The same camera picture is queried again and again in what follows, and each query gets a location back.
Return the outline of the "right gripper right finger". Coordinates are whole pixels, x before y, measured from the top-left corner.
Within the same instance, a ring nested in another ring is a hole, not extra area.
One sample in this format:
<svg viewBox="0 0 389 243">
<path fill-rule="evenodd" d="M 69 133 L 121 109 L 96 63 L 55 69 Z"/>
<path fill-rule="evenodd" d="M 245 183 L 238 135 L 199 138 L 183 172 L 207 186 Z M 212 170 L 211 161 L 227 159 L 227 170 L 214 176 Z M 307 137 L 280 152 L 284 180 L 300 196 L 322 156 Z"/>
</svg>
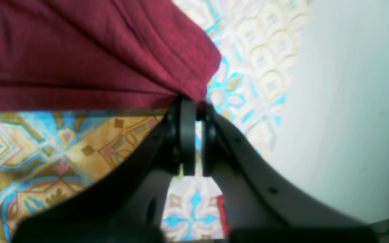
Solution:
<svg viewBox="0 0 389 243">
<path fill-rule="evenodd" d="M 203 103 L 203 174 L 224 198 L 228 243 L 378 243 L 373 229 L 303 192 Z"/>
</svg>

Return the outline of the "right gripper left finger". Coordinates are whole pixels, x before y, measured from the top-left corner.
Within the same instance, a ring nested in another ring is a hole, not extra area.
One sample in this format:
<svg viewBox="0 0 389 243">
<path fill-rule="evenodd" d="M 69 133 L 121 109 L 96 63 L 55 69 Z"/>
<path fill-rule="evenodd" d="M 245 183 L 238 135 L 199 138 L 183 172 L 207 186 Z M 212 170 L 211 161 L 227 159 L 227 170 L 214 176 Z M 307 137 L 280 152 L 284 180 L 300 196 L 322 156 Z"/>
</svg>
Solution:
<svg viewBox="0 0 389 243">
<path fill-rule="evenodd" d="M 196 103 L 178 98 L 114 171 L 75 197 L 23 220 L 14 243 L 164 243 L 168 187 L 196 173 Z"/>
</svg>

